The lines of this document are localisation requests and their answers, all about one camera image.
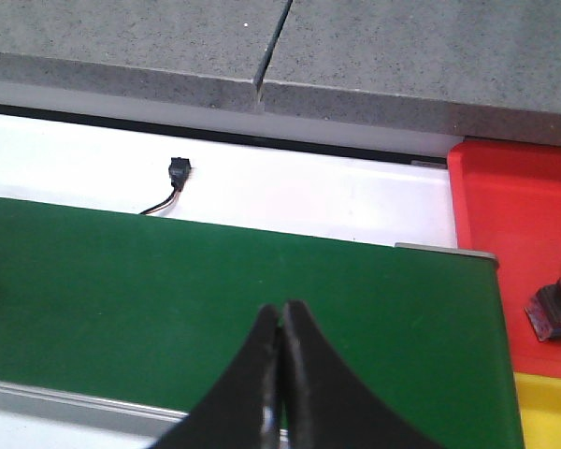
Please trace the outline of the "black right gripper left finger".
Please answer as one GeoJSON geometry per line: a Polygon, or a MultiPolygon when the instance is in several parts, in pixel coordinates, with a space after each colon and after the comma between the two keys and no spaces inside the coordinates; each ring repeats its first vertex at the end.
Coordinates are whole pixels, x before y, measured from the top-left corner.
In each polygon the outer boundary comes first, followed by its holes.
{"type": "Polygon", "coordinates": [[[207,394],[153,448],[278,448],[279,313],[265,305],[207,394]]]}

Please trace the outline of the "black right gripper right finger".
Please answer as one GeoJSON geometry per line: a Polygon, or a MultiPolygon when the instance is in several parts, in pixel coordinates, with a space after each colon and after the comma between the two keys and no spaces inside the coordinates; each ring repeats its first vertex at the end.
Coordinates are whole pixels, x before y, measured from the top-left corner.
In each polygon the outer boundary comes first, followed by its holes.
{"type": "Polygon", "coordinates": [[[440,448],[356,376],[308,305],[282,312],[281,384],[292,448],[440,448]]]}

